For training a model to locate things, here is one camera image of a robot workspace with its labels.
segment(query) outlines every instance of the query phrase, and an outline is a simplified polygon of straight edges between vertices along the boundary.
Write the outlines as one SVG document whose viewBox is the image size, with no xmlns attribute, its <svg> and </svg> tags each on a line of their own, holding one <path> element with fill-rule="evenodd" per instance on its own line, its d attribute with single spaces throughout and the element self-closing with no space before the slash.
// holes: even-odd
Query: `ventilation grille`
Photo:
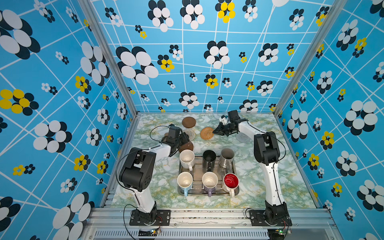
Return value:
<svg viewBox="0 0 384 240">
<path fill-rule="evenodd" d="M 138 238 L 138 229 L 130 230 L 129 233 Z M 125 229 L 109 230 L 98 228 L 94 239 L 127 239 L 130 238 Z M 156 239 L 269 239 L 267 229 L 171 229 L 165 228 Z"/>
</svg>

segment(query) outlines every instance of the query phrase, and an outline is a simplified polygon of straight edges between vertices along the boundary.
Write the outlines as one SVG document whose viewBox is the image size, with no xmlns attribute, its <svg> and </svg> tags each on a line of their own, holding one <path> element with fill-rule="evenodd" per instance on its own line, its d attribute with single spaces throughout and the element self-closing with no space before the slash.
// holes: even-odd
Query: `black mug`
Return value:
<svg viewBox="0 0 384 240">
<path fill-rule="evenodd" d="M 203 152 L 203 167 L 212 172 L 212 168 L 215 165 L 216 153 L 212 150 L 206 150 Z"/>
</svg>

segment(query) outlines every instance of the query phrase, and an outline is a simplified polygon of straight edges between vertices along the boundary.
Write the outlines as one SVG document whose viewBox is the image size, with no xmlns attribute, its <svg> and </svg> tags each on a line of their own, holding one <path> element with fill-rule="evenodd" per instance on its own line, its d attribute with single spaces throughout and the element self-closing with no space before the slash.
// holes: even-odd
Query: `metal tray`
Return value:
<svg viewBox="0 0 384 240">
<path fill-rule="evenodd" d="M 212 193 L 212 195 L 229 195 L 229 192 L 226 192 L 221 187 L 222 179 L 225 174 L 227 173 L 234 173 L 236 174 L 236 168 L 235 163 L 232 161 L 232 167 L 228 167 L 226 169 L 223 169 L 219 166 L 220 155 L 216 155 L 216 161 L 215 166 L 212 168 L 212 172 L 214 172 L 217 175 L 218 183 L 215 191 Z M 181 166 L 181 163 L 179 163 L 179 174 L 182 172 L 189 172 L 189 169 L 183 168 Z M 207 172 L 207 169 L 203 167 L 203 155 L 195 155 L 195 165 L 193 166 L 193 171 L 190 172 L 193 176 L 193 184 L 192 188 L 188 191 L 189 195 L 208 195 L 208 192 L 206 192 L 203 188 L 203 183 L 201 181 L 204 173 Z M 181 190 L 181 188 L 178 186 L 179 193 L 181 195 L 184 195 L 184 191 Z M 239 193 L 239 187 L 235 189 L 235 195 Z"/>
</svg>

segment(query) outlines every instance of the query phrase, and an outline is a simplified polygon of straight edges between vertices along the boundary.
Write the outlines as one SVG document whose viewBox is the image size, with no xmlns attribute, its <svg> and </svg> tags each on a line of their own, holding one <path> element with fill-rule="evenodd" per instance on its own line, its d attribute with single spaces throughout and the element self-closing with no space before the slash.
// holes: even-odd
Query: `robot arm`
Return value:
<svg viewBox="0 0 384 240">
<path fill-rule="evenodd" d="M 159 146 L 145 150 L 137 147 L 131 148 L 119 173 L 118 180 L 124 184 L 125 188 L 133 191 L 137 204 L 137 210 L 134 210 L 133 215 L 137 215 L 140 221 L 151 224 L 156 218 L 156 202 L 148 188 L 155 161 L 172 156 L 182 145 L 188 142 L 188 135 L 182 132 L 181 128 L 171 124 L 169 125 L 168 136 L 163 137 Z"/>
<path fill-rule="evenodd" d="M 281 193 L 278 176 L 279 146 L 274 132 L 263 132 L 250 124 L 247 119 L 240 119 L 236 110 L 228 112 L 228 119 L 223 115 L 219 126 L 213 131 L 220 136 L 244 133 L 254 140 L 253 153 L 261 163 L 266 189 L 265 220 L 274 225 L 281 218 L 287 217 L 288 211 Z"/>
</svg>

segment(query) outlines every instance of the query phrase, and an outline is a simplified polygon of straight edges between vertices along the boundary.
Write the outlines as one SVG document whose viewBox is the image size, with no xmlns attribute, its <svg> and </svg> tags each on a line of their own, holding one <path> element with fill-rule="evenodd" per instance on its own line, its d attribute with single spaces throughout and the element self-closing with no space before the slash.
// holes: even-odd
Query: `purple-handled mug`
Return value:
<svg viewBox="0 0 384 240">
<path fill-rule="evenodd" d="M 213 172 L 206 172 L 202 177 L 204 190 L 208 192 L 208 197 L 212 196 L 212 193 L 215 191 L 218 178 Z"/>
</svg>

